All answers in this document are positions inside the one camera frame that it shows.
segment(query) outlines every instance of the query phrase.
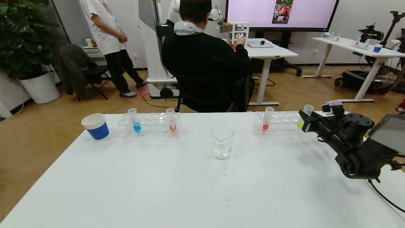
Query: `red liquid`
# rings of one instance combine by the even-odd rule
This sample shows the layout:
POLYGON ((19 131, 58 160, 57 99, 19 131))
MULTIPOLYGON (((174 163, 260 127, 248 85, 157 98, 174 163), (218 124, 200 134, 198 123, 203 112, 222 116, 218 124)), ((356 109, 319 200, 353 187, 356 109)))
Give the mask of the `red liquid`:
POLYGON ((169 125, 169 129, 171 131, 176 131, 177 130, 177 126, 176 125, 169 125))
POLYGON ((269 129, 269 127, 270 127, 270 124, 269 124, 269 123, 263 123, 263 125, 262 125, 262 130, 263 130, 263 131, 267 131, 267 130, 269 129))

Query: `white plant pot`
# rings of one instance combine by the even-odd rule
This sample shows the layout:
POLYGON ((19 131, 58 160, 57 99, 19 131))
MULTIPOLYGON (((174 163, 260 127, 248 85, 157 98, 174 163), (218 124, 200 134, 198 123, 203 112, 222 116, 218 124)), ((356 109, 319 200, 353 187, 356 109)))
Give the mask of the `white plant pot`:
POLYGON ((60 93, 49 72, 40 77, 20 80, 20 82, 37 104, 48 103, 60 97, 60 93))

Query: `test tube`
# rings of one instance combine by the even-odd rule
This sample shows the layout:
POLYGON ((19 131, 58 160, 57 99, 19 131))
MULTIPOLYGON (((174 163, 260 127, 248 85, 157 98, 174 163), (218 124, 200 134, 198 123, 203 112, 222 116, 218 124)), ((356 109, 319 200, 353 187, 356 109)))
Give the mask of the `test tube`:
POLYGON ((304 112, 306 112, 308 114, 308 116, 311 116, 313 110, 314 110, 314 107, 312 105, 304 106, 304 112))
POLYGON ((166 109, 167 119, 169 121, 169 129, 171 132, 175 132, 177 130, 176 125, 176 113, 173 108, 166 109))
MULTIPOLYGON (((312 105, 305 105, 305 106, 304 106, 304 112, 305 112, 308 116, 311 116, 313 110, 314 110, 314 107, 313 107, 312 105)), ((298 127, 299 129, 302 129, 302 128, 304 127, 304 123, 305 123, 304 120, 303 120, 302 118, 300 118, 300 119, 298 120, 297 127, 298 127)))
POLYGON ((274 108, 272 107, 267 107, 266 111, 264 112, 264 117, 263 117, 263 124, 262 124, 262 130, 267 131, 270 127, 270 121, 271 118, 273 117, 274 113, 274 108))
POLYGON ((142 127, 138 120, 138 112, 136 111, 136 108, 128 109, 128 115, 129 115, 129 119, 132 122, 132 126, 133 126, 135 132, 140 132, 142 130, 142 127))
POLYGON ((366 46, 364 47, 365 49, 367 49, 370 45, 371 39, 367 39, 366 41, 366 46))

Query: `monitor screen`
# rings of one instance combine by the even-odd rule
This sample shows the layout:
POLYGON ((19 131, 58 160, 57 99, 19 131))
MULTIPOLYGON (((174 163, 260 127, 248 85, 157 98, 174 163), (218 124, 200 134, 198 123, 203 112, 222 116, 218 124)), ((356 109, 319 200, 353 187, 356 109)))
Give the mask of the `monitor screen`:
POLYGON ((229 22, 268 30, 327 31, 339 0, 228 0, 229 22))

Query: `blue cup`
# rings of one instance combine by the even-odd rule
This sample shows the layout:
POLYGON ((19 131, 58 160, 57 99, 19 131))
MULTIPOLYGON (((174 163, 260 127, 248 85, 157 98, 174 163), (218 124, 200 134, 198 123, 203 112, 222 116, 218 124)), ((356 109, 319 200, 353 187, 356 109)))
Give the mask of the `blue cup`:
POLYGON ((81 121, 81 124, 95 140, 103 140, 110 133, 107 122, 105 122, 104 114, 101 113, 91 114, 85 117, 81 121))
POLYGON ((376 44, 376 45, 374 45, 374 50, 373 50, 373 52, 380 52, 381 51, 381 49, 382 49, 382 45, 381 44, 376 44))

